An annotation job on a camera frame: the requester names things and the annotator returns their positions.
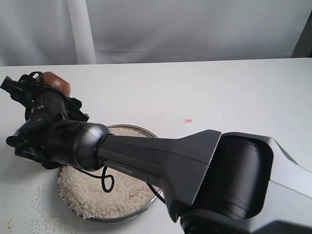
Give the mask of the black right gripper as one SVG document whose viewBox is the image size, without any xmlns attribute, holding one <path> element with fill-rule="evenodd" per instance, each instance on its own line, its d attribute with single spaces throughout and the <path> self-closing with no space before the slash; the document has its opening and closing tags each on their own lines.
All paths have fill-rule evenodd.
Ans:
<svg viewBox="0 0 312 234">
<path fill-rule="evenodd" d="M 33 137 L 47 132 L 55 122 L 63 119 L 87 122 L 88 114 L 80 109 L 82 102 L 74 97 L 66 97 L 61 91 L 49 85 L 41 90 L 38 85 L 32 87 L 33 97 L 42 92 L 43 107 L 34 110 L 28 121 L 20 129 L 24 137 Z"/>
</svg>

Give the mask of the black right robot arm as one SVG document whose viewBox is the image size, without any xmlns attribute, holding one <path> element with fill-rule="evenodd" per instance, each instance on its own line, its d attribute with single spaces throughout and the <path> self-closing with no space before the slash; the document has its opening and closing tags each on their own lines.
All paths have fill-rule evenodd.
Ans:
<svg viewBox="0 0 312 234">
<path fill-rule="evenodd" d="M 44 166 L 112 168 L 159 187 L 186 234 L 309 234 L 312 174 L 267 136 L 205 130 L 180 139 L 115 136 L 74 121 L 76 102 L 51 87 L 10 92 L 26 108 L 16 154 Z"/>
</svg>

